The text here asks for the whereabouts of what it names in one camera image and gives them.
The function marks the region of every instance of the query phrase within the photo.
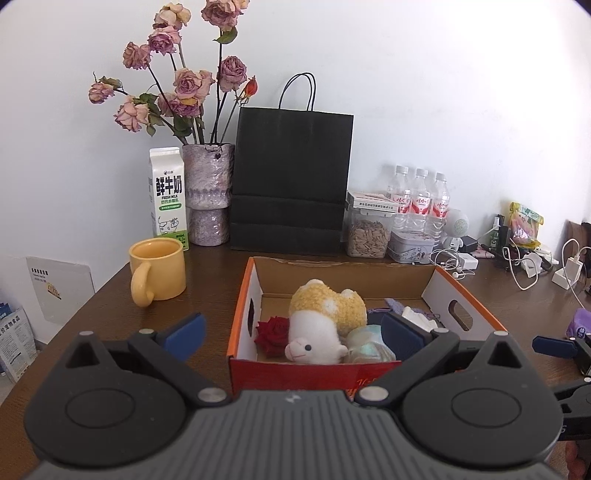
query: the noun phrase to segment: milk carton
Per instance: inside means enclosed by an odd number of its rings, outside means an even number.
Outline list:
[[[150,202],[154,236],[176,238],[189,249],[184,199],[184,163],[179,147],[151,148]]]

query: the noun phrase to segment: flower stem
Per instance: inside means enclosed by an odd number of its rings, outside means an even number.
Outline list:
[[[236,100],[234,101],[234,106],[232,107],[232,111],[230,112],[230,117],[228,118],[228,123],[226,123],[226,128],[223,129],[223,133],[222,133],[222,140],[221,140],[221,144],[223,143],[223,139],[226,136],[226,132],[228,131],[228,127],[230,125],[230,120],[232,120],[232,115],[234,115],[234,110],[236,110],[236,107],[238,105],[238,97],[236,97]]]
[[[197,126],[197,135],[199,135],[199,143],[201,145],[205,145],[205,139],[203,138],[203,128]]]
[[[181,63],[183,64],[183,68],[187,68],[184,62],[183,46],[181,45],[181,43],[178,44],[178,55],[181,57]]]
[[[216,123],[213,127],[213,135],[215,137],[217,143],[217,123],[219,122],[220,118],[220,78],[222,77],[222,47],[223,44],[220,43],[220,55],[219,55],[219,62],[217,64],[217,112],[216,112]]]
[[[211,137],[211,139],[209,140],[209,143],[213,143],[213,136],[217,134],[217,124],[218,124],[218,123],[219,123],[219,121],[220,121],[220,116],[222,115],[223,104],[226,102],[226,97],[227,97],[227,96],[228,96],[228,93],[227,93],[227,92],[225,92],[225,93],[223,94],[223,98],[222,98],[222,104],[221,104],[221,105],[218,105],[218,107],[217,107],[217,113],[216,113],[216,122],[215,122],[215,124],[214,124],[214,126],[213,126],[213,130],[212,130],[212,137]]]
[[[164,101],[166,102],[166,105],[168,106],[169,110],[172,112],[172,111],[173,111],[173,109],[172,109],[172,107],[170,106],[170,103],[168,102],[168,99],[166,98],[166,95],[164,94],[164,91],[162,90],[162,87],[160,86],[160,84],[159,84],[159,82],[158,82],[158,79],[156,78],[156,75],[154,75],[154,72],[152,71],[152,67],[150,67],[150,65],[148,65],[148,70],[149,70],[149,71],[150,71],[150,73],[152,74],[152,77],[154,78],[154,81],[156,82],[156,86],[158,87],[158,90],[159,90],[159,91],[160,91],[160,93],[162,94],[162,98],[163,98],[163,99],[164,99]],[[178,138],[178,139],[181,141],[181,143],[182,143],[183,145],[188,145],[188,142],[185,140],[185,138],[184,138],[184,137],[179,137],[178,135],[176,135],[176,134],[175,134],[174,127],[173,127],[171,124],[169,124],[169,123],[168,123],[166,120],[164,120],[164,119],[163,119],[163,122],[164,122],[164,123],[166,123],[166,124],[167,124],[167,125],[170,127],[170,129],[173,131],[173,135],[174,135],[175,137],[177,137],[177,138]]]
[[[197,145],[197,135],[195,133],[195,130],[197,130],[197,122],[193,120],[191,120],[191,130],[193,131],[193,143],[195,143],[195,145]]]

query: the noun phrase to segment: yellow mug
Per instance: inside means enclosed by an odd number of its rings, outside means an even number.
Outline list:
[[[149,238],[132,245],[129,266],[131,297],[138,307],[172,299],[187,286],[183,244],[175,238]]]

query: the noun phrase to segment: metal screw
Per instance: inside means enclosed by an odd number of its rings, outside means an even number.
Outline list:
[[[207,387],[197,394],[197,398],[206,403],[218,403],[226,400],[227,396],[228,394],[218,387]]]
[[[363,387],[359,390],[359,396],[367,401],[382,401],[388,398],[388,390],[384,387]]]

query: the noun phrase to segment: orange box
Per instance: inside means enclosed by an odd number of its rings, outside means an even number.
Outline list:
[[[257,323],[287,317],[291,296],[312,278],[334,291],[357,291],[369,309],[386,307],[384,298],[393,298],[438,314],[441,324],[464,340],[485,340],[491,332],[505,330],[459,282],[434,265],[250,257],[228,344],[235,395],[241,390],[345,390],[353,395],[400,363],[302,365],[265,358],[254,342]]]

